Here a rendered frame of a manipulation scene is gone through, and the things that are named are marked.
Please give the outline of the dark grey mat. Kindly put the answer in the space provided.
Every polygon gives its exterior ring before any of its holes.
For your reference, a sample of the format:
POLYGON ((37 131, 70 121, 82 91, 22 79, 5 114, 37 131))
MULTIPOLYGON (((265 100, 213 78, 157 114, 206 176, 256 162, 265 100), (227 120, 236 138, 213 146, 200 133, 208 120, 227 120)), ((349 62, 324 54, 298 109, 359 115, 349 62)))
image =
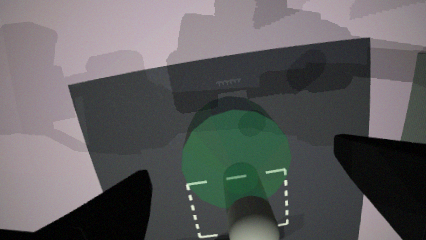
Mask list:
POLYGON ((188 127, 208 102, 244 97, 287 136, 291 162, 268 199, 280 240, 358 240, 363 192, 334 137, 369 137, 370 37, 251 51, 68 85, 102 191, 147 170, 144 240, 229 238, 227 209, 203 201, 181 170, 188 127))

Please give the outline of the green glass bottle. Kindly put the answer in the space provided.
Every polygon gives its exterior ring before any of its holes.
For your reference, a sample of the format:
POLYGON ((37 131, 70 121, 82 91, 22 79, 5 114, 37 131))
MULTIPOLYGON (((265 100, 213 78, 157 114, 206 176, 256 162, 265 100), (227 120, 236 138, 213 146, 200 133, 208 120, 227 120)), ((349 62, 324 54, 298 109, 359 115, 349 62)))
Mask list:
POLYGON ((267 198, 286 179, 290 162, 287 136, 263 107, 226 96, 195 113, 181 170, 203 201, 227 209, 230 240, 279 240, 267 198))

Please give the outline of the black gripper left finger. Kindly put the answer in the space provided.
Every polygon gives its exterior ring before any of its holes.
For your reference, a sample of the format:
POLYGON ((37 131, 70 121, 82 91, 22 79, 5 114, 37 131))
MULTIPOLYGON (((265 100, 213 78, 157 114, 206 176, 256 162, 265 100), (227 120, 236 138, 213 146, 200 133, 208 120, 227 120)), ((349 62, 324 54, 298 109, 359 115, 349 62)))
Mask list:
POLYGON ((149 172, 137 171, 35 232, 0 229, 0 240, 144 240, 152 191, 149 172))

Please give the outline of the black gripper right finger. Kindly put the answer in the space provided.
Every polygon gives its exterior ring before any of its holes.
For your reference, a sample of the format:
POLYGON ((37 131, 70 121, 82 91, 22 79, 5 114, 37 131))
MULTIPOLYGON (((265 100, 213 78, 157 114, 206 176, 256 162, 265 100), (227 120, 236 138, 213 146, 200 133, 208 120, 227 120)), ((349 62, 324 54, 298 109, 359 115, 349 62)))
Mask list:
POLYGON ((338 134, 334 156, 402 240, 426 240, 426 143, 338 134))

